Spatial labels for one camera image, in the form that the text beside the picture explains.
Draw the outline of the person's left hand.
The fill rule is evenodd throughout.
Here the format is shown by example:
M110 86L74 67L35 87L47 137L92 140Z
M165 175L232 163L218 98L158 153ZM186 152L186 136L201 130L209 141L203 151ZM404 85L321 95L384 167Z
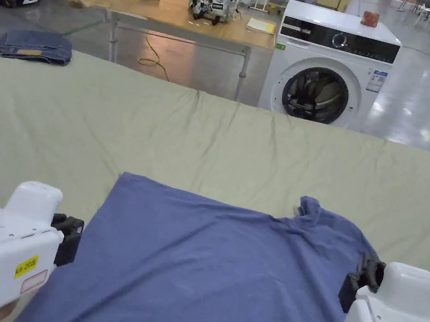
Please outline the person's left hand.
M19 299L12 301L0 308L0 322L6 319L16 308L19 303Z

